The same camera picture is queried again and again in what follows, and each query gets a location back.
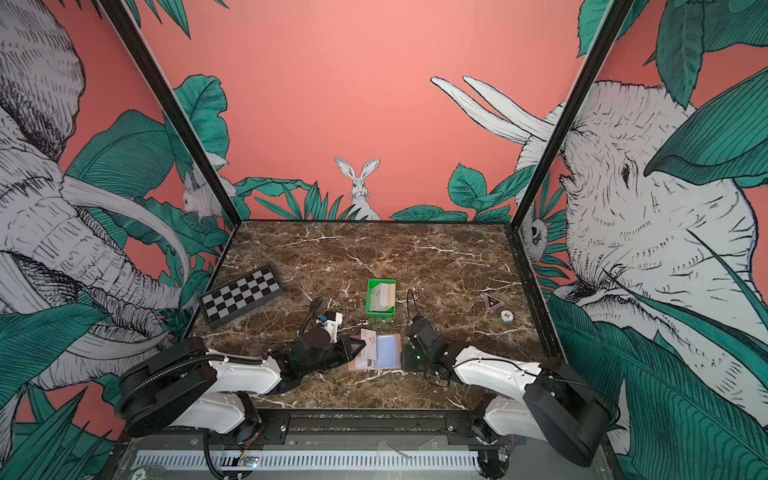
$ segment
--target marble tabletop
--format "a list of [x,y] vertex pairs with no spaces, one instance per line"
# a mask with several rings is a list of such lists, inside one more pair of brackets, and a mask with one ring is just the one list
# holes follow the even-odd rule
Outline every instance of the marble tabletop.
[[[191,335],[221,352],[261,356],[270,346],[295,338],[310,300],[318,296],[344,314],[339,333],[357,335],[361,328],[399,333],[405,344],[406,292],[413,289],[419,313],[449,342],[469,342],[515,360],[545,357],[502,225],[246,222],[222,261],[214,286],[271,263],[287,293],[215,331],[199,315]],[[391,319],[365,313],[371,278],[397,280]],[[486,292],[504,306],[486,313]],[[502,321],[501,310],[514,313],[513,323]],[[430,385],[421,374],[402,370],[348,372],[339,367],[309,375],[283,395],[252,397],[263,408],[473,409],[484,394],[477,386]]]

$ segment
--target triangle sign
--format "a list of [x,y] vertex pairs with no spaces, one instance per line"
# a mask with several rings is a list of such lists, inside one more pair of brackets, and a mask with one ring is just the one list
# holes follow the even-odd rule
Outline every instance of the triangle sign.
[[491,310],[495,310],[499,308],[500,306],[504,305],[504,302],[501,300],[497,300],[493,298],[492,296],[485,294],[485,312],[490,312]]

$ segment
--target checkerboard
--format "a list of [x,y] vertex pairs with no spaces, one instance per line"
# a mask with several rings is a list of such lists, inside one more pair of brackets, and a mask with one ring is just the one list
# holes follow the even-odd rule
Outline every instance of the checkerboard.
[[212,328],[217,328],[284,291],[275,270],[266,265],[221,288],[204,293],[200,302],[208,323]]

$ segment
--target rabbit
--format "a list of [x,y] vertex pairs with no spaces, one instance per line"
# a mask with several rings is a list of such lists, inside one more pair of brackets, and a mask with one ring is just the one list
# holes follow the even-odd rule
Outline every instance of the rabbit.
[[352,165],[345,160],[338,157],[334,157],[333,160],[339,165],[341,173],[352,180],[352,209],[350,211],[359,209],[354,220],[381,220],[381,217],[376,215],[376,212],[368,205],[368,189],[366,188],[366,177],[372,174],[376,168],[379,168],[379,159],[374,158],[368,161],[362,168],[359,177],[355,175],[355,169],[352,168]]
[[[208,156],[208,161],[213,165],[214,170],[219,170],[219,168],[227,164],[227,161],[219,155],[211,152],[206,152],[206,154]],[[216,172],[216,175],[219,177],[219,180],[221,180],[221,185],[224,187],[227,195],[230,197],[235,196],[237,191],[234,185],[232,185],[226,178],[221,177],[218,171]],[[197,182],[197,185],[199,186],[198,188],[194,187],[193,179]],[[187,213],[196,213],[200,218],[209,217],[211,215],[220,217],[222,215],[219,200],[216,199],[214,191],[208,187],[207,181],[205,180],[205,177],[203,177],[203,172],[200,171],[200,168],[196,164],[192,164],[192,175],[189,175],[188,173],[184,175],[183,197],[184,211]]]

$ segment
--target green box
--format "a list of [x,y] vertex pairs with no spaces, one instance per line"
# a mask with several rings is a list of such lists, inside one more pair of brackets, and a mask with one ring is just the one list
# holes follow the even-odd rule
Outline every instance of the green box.
[[385,312],[372,312],[368,310],[368,305],[371,303],[371,289],[379,285],[380,283],[394,283],[397,284],[397,281],[395,280],[382,280],[380,278],[372,278],[371,280],[368,280],[368,294],[366,295],[366,315],[368,316],[374,316],[378,318],[387,318],[391,316],[395,316],[395,308],[397,307],[397,304],[395,304],[394,307],[391,309],[385,311]]

